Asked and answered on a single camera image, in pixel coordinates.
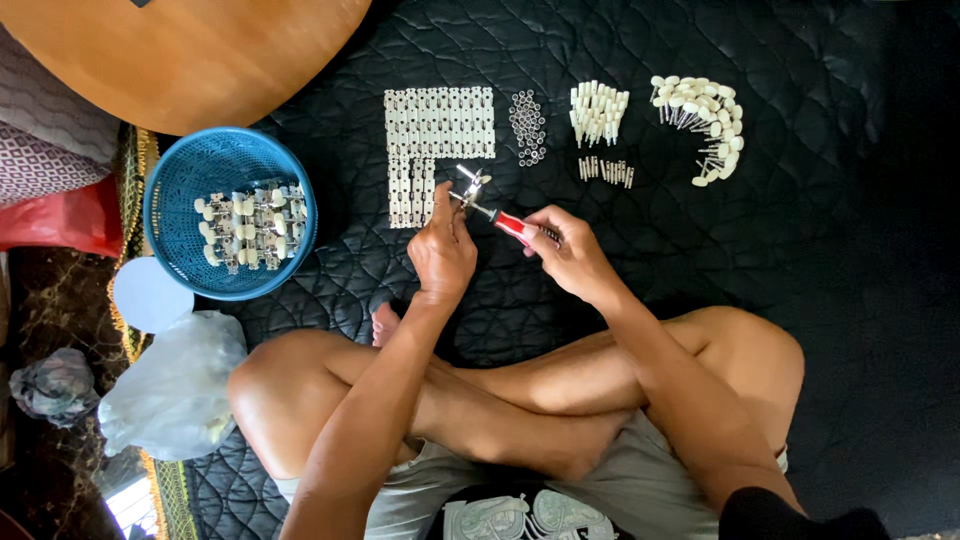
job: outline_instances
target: guitar body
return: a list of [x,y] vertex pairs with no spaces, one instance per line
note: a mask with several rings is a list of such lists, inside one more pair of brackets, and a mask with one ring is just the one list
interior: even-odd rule
[[103,110],[171,135],[249,126],[340,51],[371,0],[2,0],[0,22]]

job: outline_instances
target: hand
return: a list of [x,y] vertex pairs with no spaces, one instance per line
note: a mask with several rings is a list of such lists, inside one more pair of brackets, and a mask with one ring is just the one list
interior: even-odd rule
[[[626,289],[586,221],[556,206],[533,213],[523,221],[532,224],[523,228],[523,236],[530,242],[523,252],[527,257],[540,255],[543,270],[566,292],[599,308],[598,304]],[[563,240],[560,248],[536,226],[559,232]]]
[[433,217],[407,245],[420,277],[420,292],[430,304],[453,309],[467,290],[477,264],[477,248],[467,233],[465,214],[450,205],[451,182],[437,186]]

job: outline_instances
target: white paper circle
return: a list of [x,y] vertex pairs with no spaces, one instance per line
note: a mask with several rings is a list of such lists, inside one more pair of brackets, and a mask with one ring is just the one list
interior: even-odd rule
[[193,310],[193,292],[174,281],[153,257],[124,264],[113,281],[113,302],[127,324],[146,333],[170,328]]

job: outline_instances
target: black quilted blanket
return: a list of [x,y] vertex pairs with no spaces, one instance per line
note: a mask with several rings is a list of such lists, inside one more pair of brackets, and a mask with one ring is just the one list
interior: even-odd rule
[[[733,305],[792,332],[806,380],[789,479],[825,518],[876,509],[896,535],[960,526],[960,293],[954,138],[956,2],[628,0],[374,4],[340,56],[257,124],[300,158],[322,199],[316,256],[273,293],[216,304],[251,346],[309,327],[369,341],[370,312],[417,279],[388,228],[383,90],[492,86],[497,158],[484,200],[586,218],[617,271],[662,317]],[[694,135],[659,125],[654,74],[737,90],[746,148],[707,188]],[[576,82],[632,90],[615,148],[624,190],[578,180],[567,117]],[[517,165],[510,95],[544,103],[545,161]],[[438,160],[437,178],[456,178]],[[487,367],[601,330],[511,238],[474,217],[476,277],[438,352]],[[276,537],[287,503],[239,432],[186,463],[201,538]]]

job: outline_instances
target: white plastic bag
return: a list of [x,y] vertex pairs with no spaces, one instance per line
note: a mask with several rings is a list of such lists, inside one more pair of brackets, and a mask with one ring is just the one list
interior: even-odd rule
[[235,318],[219,311],[182,316],[101,400],[104,452],[135,445],[156,459],[180,461],[217,450],[236,426],[227,379],[246,357]]

